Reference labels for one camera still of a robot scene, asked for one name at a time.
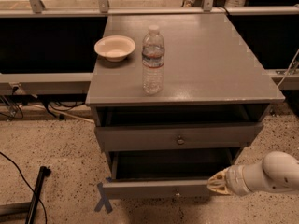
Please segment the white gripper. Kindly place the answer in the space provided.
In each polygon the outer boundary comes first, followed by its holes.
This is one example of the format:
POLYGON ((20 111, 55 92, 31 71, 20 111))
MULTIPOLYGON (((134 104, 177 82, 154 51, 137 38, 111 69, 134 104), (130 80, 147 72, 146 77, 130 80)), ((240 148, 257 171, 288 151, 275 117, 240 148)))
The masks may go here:
POLYGON ((244 165, 233 165, 218 171, 207 181, 208 189, 221 195, 245 196, 251 194, 243 176, 244 165))

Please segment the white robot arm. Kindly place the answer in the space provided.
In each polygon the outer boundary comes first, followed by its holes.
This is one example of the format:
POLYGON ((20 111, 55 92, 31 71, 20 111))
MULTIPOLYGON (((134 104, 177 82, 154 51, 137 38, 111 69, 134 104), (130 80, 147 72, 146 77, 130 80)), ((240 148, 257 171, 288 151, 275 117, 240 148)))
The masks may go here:
POLYGON ((207 181, 207 188, 223 195, 245 196, 254 192, 299 193, 299 160, 285 152, 273 151, 261 161, 232 165, 207 181))

